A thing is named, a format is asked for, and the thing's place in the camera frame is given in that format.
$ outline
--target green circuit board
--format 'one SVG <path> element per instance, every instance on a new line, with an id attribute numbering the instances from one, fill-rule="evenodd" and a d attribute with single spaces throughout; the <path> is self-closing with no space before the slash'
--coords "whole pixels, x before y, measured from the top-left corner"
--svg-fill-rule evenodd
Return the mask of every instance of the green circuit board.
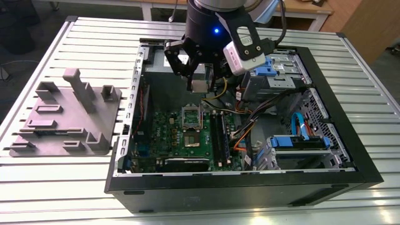
<path id="1" fill-rule="evenodd" d="M 197 112 L 185 112 L 184 123 L 196 122 Z M 216 166 L 213 163 L 210 113 L 202 112 L 201 129 L 182 129 L 181 112 L 154 112 L 152 122 L 152 140 L 149 144 L 149 159 L 141 160 L 144 173 L 154 172 L 154 158 L 205 158 L 209 160 L 209 171 L 240 170 L 240 156 L 230 158 L 230 164 Z M 228 134 L 234 130 L 233 115 L 225 114 L 225 129 Z"/>

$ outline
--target ram slot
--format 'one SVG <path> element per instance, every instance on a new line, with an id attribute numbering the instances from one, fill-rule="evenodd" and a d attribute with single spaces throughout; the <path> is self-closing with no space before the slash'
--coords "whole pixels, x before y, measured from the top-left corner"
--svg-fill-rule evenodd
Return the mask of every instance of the ram slot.
<path id="1" fill-rule="evenodd" d="M 224 126 L 224 117 L 220 114 L 213 114 L 209 120 L 210 125 L 210 140 L 213 162 L 216 166 L 222 166 L 230 163 L 228 135 Z"/>

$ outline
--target wooden desk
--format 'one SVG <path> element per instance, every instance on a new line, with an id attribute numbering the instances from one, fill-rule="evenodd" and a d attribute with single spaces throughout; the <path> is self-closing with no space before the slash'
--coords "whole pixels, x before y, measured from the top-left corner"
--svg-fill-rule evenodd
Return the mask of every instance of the wooden desk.
<path id="1" fill-rule="evenodd" d="M 173 8 L 174 0 L 140 0 L 144 20 L 150 21 L 150 8 Z M 333 14 L 333 9 L 325 2 L 322 7 L 314 6 L 310 2 L 300 0 L 284 0 L 286 6 L 286 17 L 313 19 L 308 31 L 318 31 L 328 15 Z M 186 9 L 186 0 L 178 0 L 177 9 Z M 273 16 L 280 16 L 277 7 Z"/>
<path id="2" fill-rule="evenodd" d="M 290 13 L 333 14 L 333 9 L 326 2 L 321 7 L 313 5 L 310 1 L 285 0 L 284 2 L 286 6 L 286 12 Z"/>
<path id="3" fill-rule="evenodd" d="M 284 0 L 284 1 L 286 5 L 286 17 L 312 19 L 313 22 L 309 26 L 308 31 L 318 31 L 328 18 L 328 15 L 333 13 L 333 9 L 328 5 L 328 3 L 325 3 L 322 7 L 317 7 L 312 5 L 310 2 L 302 2 L 300 0 Z M 142 19 L 146 21 L 152 21 L 150 9 L 173 8 L 176 0 L 57 0 L 57 2 L 141 7 Z M 178 0 L 177 9 L 186 9 L 186 0 Z M 276 9 L 273 16 L 280 16 L 278 8 Z"/>

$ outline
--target wire bundle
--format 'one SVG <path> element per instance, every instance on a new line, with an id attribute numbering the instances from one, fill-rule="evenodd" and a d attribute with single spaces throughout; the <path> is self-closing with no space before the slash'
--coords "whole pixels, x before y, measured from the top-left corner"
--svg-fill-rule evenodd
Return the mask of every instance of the wire bundle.
<path id="1" fill-rule="evenodd" d="M 249 114 L 249 117 L 242 124 L 242 127 L 233 133 L 233 136 L 244 132 L 244 134 L 240 136 L 238 141 L 236 142 L 233 149 L 234 150 L 245 150 L 244 148 L 237 148 L 240 141 L 244 139 L 244 137 L 248 135 L 250 129 L 254 127 L 254 122 L 258 118 L 258 116 L 265 112 L 266 109 L 272 108 L 288 95 L 304 92 L 306 88 L 297 88 L 292 90 L 285 90 L 281 92 L 277 96 L 264 101 L 258 107 L 253 110 L 253 112 Z"/>

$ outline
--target yellow wire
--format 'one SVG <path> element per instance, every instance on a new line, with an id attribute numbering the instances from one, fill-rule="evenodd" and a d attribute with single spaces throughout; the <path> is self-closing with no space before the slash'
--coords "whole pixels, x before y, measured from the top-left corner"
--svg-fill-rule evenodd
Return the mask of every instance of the yellow wire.
<path id="1" fill-rule="evenodd" d="M 224 77 L 222 77 L 222 79 L 224 79 L 224 82 L 225 82 L 225 86 L 224 86 L 222 92 L 216 97 L 202 98 L 202 100 L 213 100 L 213 99 L 221 97 L 225 94 L 226 88 L 228 88 L 228 81 L 226 81 L 226 79 Z"/>
<path id="2" fill-rule="evenodd" d="M 249 133 L 250 129 L 253 128 L 253 126 L 254 126 L 254 123 L 252 124 L 252 126 L 249 127 L 249 129 L 246 130 L 246 132 L 244 133 L 244 135 L 241 136 L 241 138 L 240 138 L 238 141 L 236 142 L 236 144 L 234 144 L 234 146 L 233 146 L 233 149 L 234 149 L 234 150 L 242 150 L 242 148 L 237 148 L 237 145 L 238 145 L 238 143 L 241 142 L 241 140 L 244 139 L 245 135 L 248 135 L 248 133 Z"/>

